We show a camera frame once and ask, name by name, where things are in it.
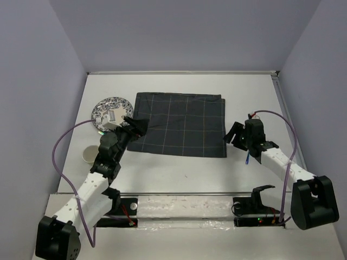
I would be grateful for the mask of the dark grey checked cloth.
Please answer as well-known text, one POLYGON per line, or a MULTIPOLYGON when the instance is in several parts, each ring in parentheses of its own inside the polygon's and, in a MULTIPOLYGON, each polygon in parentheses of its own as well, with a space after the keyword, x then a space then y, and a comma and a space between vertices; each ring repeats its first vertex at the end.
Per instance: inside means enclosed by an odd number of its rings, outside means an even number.
POLYGON ((220 95, 137 93, 134 119, 148 119, 145 136, 132 152, 183 157, 225 158, 226 101, 220 95))

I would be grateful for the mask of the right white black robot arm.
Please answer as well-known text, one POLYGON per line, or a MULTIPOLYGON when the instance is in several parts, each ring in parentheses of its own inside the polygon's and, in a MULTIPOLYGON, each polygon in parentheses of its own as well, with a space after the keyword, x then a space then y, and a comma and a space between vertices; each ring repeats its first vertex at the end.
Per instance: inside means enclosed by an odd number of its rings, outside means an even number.
POLYGON ((276 143, 266 140, 261 120, 248 119, 244 124, 235 122, 223 139, 249 152, 284 182, 285 189, 291 190, 290 216, 298 228, 307 230, 339 220, 332 181, 301 168, 276 143))

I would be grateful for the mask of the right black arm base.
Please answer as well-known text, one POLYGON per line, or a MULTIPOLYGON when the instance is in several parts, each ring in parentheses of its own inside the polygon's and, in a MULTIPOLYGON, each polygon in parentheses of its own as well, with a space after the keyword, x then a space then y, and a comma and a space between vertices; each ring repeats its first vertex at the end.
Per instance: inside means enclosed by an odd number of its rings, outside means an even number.
POLYGON ((282 190, 273 185, 258 186, 248 196, 233 198, 234 225, 241 227, 285 227, 289 216, 280 220, 282 190))

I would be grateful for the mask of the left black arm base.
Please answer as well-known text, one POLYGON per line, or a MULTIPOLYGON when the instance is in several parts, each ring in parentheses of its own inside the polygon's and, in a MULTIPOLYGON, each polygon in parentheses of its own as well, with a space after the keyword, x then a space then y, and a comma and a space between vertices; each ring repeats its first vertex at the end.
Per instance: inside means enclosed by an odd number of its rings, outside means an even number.
POLYGON ((112 206, 110 212, 98 222, 98 228, 136 228, 138 197, 121 197, 119 206, 112 206))

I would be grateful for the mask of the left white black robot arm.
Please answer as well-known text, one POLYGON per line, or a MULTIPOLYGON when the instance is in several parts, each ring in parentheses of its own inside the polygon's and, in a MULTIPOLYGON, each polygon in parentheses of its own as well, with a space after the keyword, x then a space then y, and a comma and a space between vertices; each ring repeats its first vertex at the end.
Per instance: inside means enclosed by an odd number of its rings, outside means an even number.
POLYGON ((109 130, 100 138, 98 154, 79 188, 58 171, 72 188, 73 195, 53 216, 44 216, 37 229, 36 257, 42 259, 77 259, 81 242, 87 237, 95 247, 97 222, 106 214, 116 213, 121 206, 120 192, 111 188, 129 143, 146 135, 149 120, 124 117, 126 126, 102 117, 109 130))

